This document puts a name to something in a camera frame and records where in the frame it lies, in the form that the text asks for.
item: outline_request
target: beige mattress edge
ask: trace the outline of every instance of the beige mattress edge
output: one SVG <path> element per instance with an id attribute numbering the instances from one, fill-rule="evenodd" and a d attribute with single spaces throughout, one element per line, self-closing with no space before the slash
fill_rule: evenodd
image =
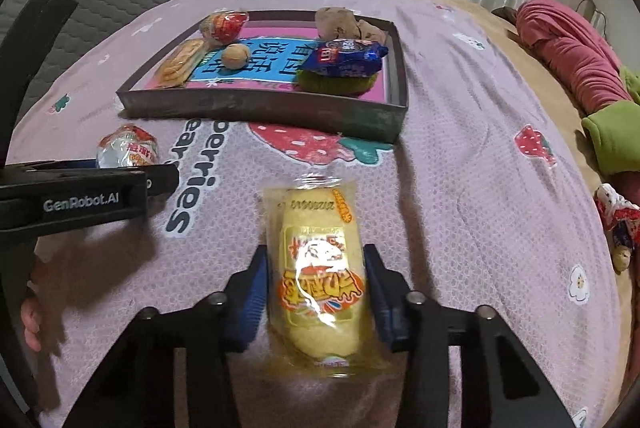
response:
<path id="1" fill-rule="evenodd" d="M 436 0 L 471 13 L 476 22 L 484 29 L 489 39 L 507 55 L 518 69 L 529 87 L 536 93 L 543 108 L 553 120 L 562 137 L 569 145 L 574 160 L 580 169 L 587 188 L 594 192 L 602 182 L 598 173 L 596 157 L 590 141 L 585 138 L 580 125 L 580 111 L 574 98 L 548 72 L 537 59 L 529 55 L 518 42 L 513 25 L 494 16 L 478 4 L 468 0 Z M 630 271 L 616 275 L 618 297 L 620 299 L 620 349 L 618 364 L 610 382 L 609 397 L 606 401 L 606 421 L 619 403 L 623 391 L 627 361 L 632 339 L 633 327 L 633 283 Z"/>

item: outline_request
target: blue snack package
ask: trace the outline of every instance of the blue snack package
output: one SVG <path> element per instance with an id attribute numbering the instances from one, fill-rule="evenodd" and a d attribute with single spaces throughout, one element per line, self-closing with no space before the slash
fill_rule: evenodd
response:
<path id="1" fill-rule="evenodd" d="M 334 78 L 369 78 L 382 70 L 388 52 L 378 42 L 336 39 L 321 43 L 300 68 Z"/>

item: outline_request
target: person's finger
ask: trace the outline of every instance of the person's finger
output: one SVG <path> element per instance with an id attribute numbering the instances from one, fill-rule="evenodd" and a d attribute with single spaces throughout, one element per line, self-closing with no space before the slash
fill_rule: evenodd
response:
<path id="1" fill-rule="evenodd" d="M 24 340 L 27 342 L 27 347 L 29 347 L 34 352 L 40 352 L 42 350 L 42 344 L 40 340 L 29 329 L 24 329 Z"/>
<path id="2" fill-rule="evenodd" d="M 37 297 L 27 298 L 22 302 L 20 318 L 28 331 L 31 331 L 33 334 L 40 331 L 42 315 L 40 314 L 40 301 Z"/>

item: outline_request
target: green brush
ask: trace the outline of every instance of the green brush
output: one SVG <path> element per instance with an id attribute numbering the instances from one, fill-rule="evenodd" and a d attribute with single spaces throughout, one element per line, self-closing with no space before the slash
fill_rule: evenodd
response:
<path id="1" fill-rule="evenodd" d="M 296 83 L 307 92 L 333 96 L 354 96 L 371 90 L 377 77 L 377 72 L 369 78 L 332 78 L 316 72 L 298 71 Z"/>

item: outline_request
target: plastic wrapper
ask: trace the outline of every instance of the plastic wrapper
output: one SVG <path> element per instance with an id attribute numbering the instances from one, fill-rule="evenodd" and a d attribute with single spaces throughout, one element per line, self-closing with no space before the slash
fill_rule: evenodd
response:
<path id="1" fill-rule="evenodd" d="M 158 67 L 158 87 L 182 85 L 208 51 L 209 45 L 202 38 L 182 42 Z"/>
<path id="2" fill-rule="evenodd" d="M 236 40 L 249 14 L 243 11 L 225 11 L 210 14 L 200 23 L 202 37 L 210 47 L 223 47 Z"/>
<path id="3" fill-rule="evenodd" d="M 98 168 L 119 168 L 158 164 L 156 138 L 134 124 L 124 124 L 103 137 L 96 156 Z"/>
<path id="4" fill-rule="evenodd" d="M 355 190 L 355 183 L 314 177 L 264 191 L 270 325 L 283 342 L 275 353 L 291 369 L 349 376 L 385 367 L 367 295 Z"/>
<path id="5" fill-rule="evenodd" d="M 300 68 L 323 76 L 369 78 L 382 70 L 388 52 L 378 42 L 335 39 L 320 44 Z"/>

